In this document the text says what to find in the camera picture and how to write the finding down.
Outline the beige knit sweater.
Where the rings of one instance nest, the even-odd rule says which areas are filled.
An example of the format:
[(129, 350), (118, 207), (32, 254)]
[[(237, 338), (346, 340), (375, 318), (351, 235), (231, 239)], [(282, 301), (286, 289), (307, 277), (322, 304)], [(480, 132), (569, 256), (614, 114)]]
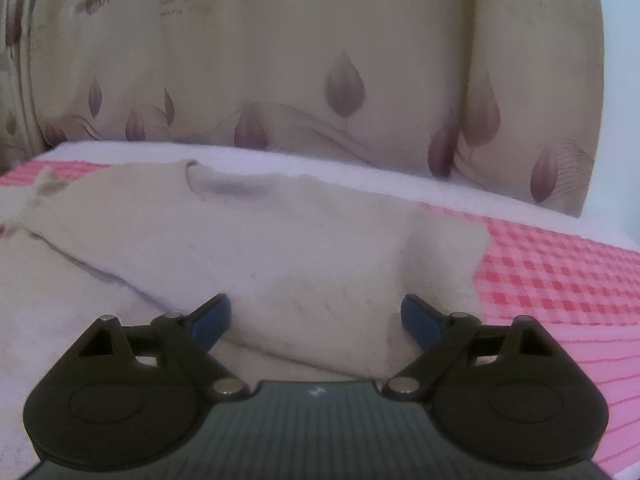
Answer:
[(102, 314), (142, 323), (217, 294), (217, 356), (248, 382), (382, 379), (414, 357), (398, 307), (480, 313), (480, 224), (311, 177), (232, 176), (185, 160), (43, 170), (1, 219), (1, 474), (35, 463), (26, 396)]

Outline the pink checkered bed sheet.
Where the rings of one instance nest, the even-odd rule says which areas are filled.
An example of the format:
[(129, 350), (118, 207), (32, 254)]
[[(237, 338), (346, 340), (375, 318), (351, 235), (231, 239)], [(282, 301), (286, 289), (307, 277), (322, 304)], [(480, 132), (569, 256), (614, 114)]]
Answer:
[(286, 174), (385, 193), (483, 223), (491, 245), (475, 274), (491, 323), (527, 313), (547, 325), (603, 389), (610, 423), (597, 454), (619, 479), (639, 475), (639, 251), (610, 228), (485, 191), (277, 153), (161, 143), (66, 143), (1, 178), (29, 186), (50, 166), (65, 180), (102, 166), (196, 159), (229, 174)]

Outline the beige leaf print curtain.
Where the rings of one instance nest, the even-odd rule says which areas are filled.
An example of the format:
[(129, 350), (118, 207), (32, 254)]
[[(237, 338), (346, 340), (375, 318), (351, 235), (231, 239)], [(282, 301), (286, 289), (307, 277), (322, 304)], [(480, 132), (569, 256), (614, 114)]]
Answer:
[(235, 146), (579, 216), (601, 0), (1, 0), (1, 165), (70, 141)]

